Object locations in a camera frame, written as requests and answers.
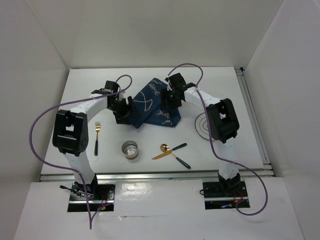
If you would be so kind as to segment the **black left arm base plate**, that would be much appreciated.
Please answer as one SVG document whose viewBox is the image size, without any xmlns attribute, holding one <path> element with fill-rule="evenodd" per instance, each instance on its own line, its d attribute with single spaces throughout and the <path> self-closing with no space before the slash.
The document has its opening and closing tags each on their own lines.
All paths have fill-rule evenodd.
<svg viewBox="0 0 320 240">
<path fill-rule="evenodd" d="M 88 194 L 88 202 L 90 204 L 106 204 L 113 203 L 115 198 L 115 183 L 99 184 L 96 188 L 95 194 Z M 78 190 L 75 184 L 71 187 L 72 192 L 70 193 L 69 202 L 72 204 L 85 204 L 86 197 L 83 190 Z"/>
</svg>

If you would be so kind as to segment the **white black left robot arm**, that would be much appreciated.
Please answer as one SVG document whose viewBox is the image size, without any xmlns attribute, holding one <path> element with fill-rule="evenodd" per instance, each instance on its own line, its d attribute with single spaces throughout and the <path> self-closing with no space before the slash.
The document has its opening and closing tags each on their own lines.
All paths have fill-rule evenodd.
<svg viewBox="0 0 320 240">
<path fill-rule="evenodd" d="M 124 97 L 120 85 L 108 80 L 103 88 L 92 91 L 87 100 L 70 110 L 60 109 L 55 116 L 53 146 L 75 170 L 75 189 L 88 200 L 94 199 L 99 193 L 97 175 L 86 153 L 89 143 L 88 123 L 105 109 L 112 111 L 116 123 L 122 125 L 128 125 L 127 117 L 137 111 L 133 98 Z"/>
</svg>

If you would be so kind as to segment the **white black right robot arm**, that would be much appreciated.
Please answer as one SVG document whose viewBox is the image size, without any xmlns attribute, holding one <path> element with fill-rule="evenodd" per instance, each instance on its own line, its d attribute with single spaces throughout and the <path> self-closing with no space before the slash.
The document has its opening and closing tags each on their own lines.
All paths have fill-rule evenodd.
<svg viewBox="0 0 320 240">
<path fill-rule="evenodd" d="M 161 107 L 165 110 L 181 107 L 182 101 L 204 109 L 213 154 L 220 160 L 218 190 L 223 196 L 230 196 L 241 181 L 234 150 L 240 124 L 232 101 L 213 97 L 194 86 L 165 88 L 160 91 L 160 97 Z"/>
</svg>

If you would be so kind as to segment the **blue cloth with gold script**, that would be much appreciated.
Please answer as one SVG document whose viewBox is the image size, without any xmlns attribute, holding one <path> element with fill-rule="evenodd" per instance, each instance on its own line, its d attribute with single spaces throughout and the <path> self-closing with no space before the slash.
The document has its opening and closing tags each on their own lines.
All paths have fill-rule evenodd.
<svg viewBox="0 0 320 240">
<path fill-rule="evenodd" d="M 133 98 L 135 112 L 127 117 L 128 122 L 138 129 L 142 124 L 174 128 L 181 120 L 177 108 L 161 109 L 161 90 L 167 84 L 153 78 Z"/>
</svg>

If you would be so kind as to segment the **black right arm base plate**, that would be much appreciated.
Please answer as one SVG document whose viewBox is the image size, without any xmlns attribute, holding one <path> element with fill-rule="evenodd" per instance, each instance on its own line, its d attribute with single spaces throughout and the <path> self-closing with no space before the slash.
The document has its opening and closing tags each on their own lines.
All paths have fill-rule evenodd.
<svg viewBox="0 0 320 240">
<path fill-rule="evenodd" d="M 241 181 L 237 186 L 230 189 L 225 189 L 218 182 L 203 182 L 202 190 L 199 191 L 205 198 L 244 198 L 248 197 L 247 187 L 244 181 Z"/>
</svg>

